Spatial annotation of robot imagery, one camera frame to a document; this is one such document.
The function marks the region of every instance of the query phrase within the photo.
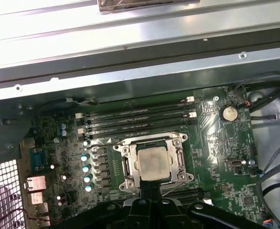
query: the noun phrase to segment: capacitor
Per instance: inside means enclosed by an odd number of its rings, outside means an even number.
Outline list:
[[[65,174],[62,174],[61,175],[61,178],[62,178],[62,180],[66,180],[66,179],[68,179],[68,178],[71,178],[71,173],[65,173]]]
[[[65,197],[65,193],[61,193],[60,195],[58,195],[57,197],[56,197],[56,199],[57,200],[61,200],[62,198],[64,198]]]
[[[93,188],[93,184],[88,184],[84,189],[86,190],[86,192],[91,192]]]
[[[89,158],[88,154],[82,155],[81,156],[81,161],[85,162],[86,160],[88,160],[88,158]]]
[[[83,172],[87,173],[87,172],[89,172],[90,169],[91,169],[91,165],[86,165],[83,167]]]
[[[61,200],[58,201],[58,206],[62,206],[67,202],[66,198],[63,198]]]
[[[59,167],[59,164],[58,163],[55,163],[55,164],[51,164],[50,165],[50,169],[55,169],[55,168],[58,168]]]
[[[220,110],[220,118],[226,122],[233,122],[237,119],[239,113],[233,106],[225,106]]]
[[[62,130],[62,131],[61,131],[61,135],[62,135],[63,137],[67,136],[67,131],[66,131],[66,130]]]
[[[65,123],[60,124],[60,129],[65,130],[67,128],[67,125]]]
[[[92,178],[93,178],[92,174],[89,174],[89,175],[85,176],[83,180],[86,183],[89,183],[92,180]]]

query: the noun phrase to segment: cable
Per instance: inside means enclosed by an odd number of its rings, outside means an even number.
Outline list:
[[[259,83],[251,83],[245,85],[246,92],[253,92],[257,90],[267,89],[267,88],[275,88],[280,87],[280,81],[266,81]]]
[[[4,216],[2,216],[2,217],[0,218],[0,222],[1,222],[2,220],[4,220],[5,218],[7,218],[8,216],[10,216],[10,215],[11,215],[12,213],[14,213],[15,211],[23,211],[24,214],[25,214],[25,218],[30,219],[30,220],[37,220],[37,221],[50,222],[50,220],[48,220],[48,219],[29,217],[27,210],[25,210],[24,208],[16,208],[16,209],[10,211],[9,213],[7,213],[6,215],[4,215]]]
[[[271,164],[273,163],[273,161],[277,158],[277,156],[280,154],[280,148],[278,148],[277,151],[274,152],[274,154],[272,155],[272,157],[270,158],[269,162],[267,163],[266,167],[263,170],[263,174],[266,173],[266,171],[269,169],[269,167],[271,166]]]
[[[257,120],[276,120],[275,115],[265,115],[265,116],[251,116],[251,120],[257,121]]]
[[[280,172],[280,165],[274,167],[273,169],[271,169],[268,173],[266,173],[265,175],[263,175],[256,183],[256,189],[257,189],[257,195],[258,195],[258,199],[259,201],[262,203],[262,205],[264,206],[265,210],[271,215],[273,221],[279,226],[280,228],[280,221],[279,219],[275,216],[275,214],[271,211],[271,209],[269,208],[266,200],[264,199],[263,196],[263,189],[262,189],[262,183],[264,181],[266,181],[267,179],[269,179],[270,177],[274,176],[275,174],[278,174]]]
[[[279,188],[280,187],[280,183],[277,184],[273,184],[268,186],[267,188],[264,189],[263,191],[263,196],[267,195],[268,193],[270,193],[272,190]]]
[[[252,80],[256,80],[256,79],[258,79],[258,78],[261,78],[261,77],[264,77],[264,76],[268,76],[268,75],[279,75],[279,76],[280,76],[280,72],[268,72],[268,73],[263,73],[263,74],[260,74],[260,75],[255,75],[255,76],[253,76],[253,77],[250,77],[250,78],[248,78],[248,79],[246,79],[246,80],[240,82],[240,83],[233,89],[233,92],[235,93],[236,90],[237,90],[238,88],[240,88],[242,85],[244,85],[244,84],[246,84],[246,83],[248,83],[248,82],[250,82],[250,81],[252,81]]]
[[[258,120],[277,120],[280,119],[280,117],[277,117],[276,115],[265,115],[265,116],[251,116],[251,120],[258,121]]]
[[[264,96],[263,98],[253,103],[253,105],[249,108],[250,113],[263,108],[264,106],[268,105],[278,97],[280,97],[280,88],[275,89],[273,92],[269,93],[268,95]]]

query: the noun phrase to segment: mounting screw hole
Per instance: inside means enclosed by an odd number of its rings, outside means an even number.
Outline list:
[[[22,86],[20,84],[15,85],[14,88],[17,92],[22,91]]]
[[[239,54],[240,59],[245,59],[246,57],[247,57],[247,54],[245,52],[242,52],[241,54]]]

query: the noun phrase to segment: red wire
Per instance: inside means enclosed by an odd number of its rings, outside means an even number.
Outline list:
[[[244,104],[245,104],[246,106],[251,106],[251,103],[250,103],[249,101],[247,101],[247,100],[244,102]]]
[[[29,217],[29,214],[28,214],[27,210],[25,210],[24,208],[16,208],[16,209],[10,211],[9,213],[7,213],[6,215],[2,216],[2,217],[0,218],[0,222],[1,222],[2,220],[4,220],[6,217],[8,217],[9,215],[11,215],[12,213],[14,213],[15,211],[23,211],[23,212],[25,213],[25,218],[30,219],[30,220],[45,221],[45,222],[49,222],[49,221],[50,221],[50,220],[48,220],[48,219]]]

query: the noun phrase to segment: motherboard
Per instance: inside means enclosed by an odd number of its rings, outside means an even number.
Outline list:
[[[45,179],[39,204],[55,223],[160,180],[183,206],[204,201],[262,224],[246,98],[221,86],[40,114],[29,133],[32,177]]]

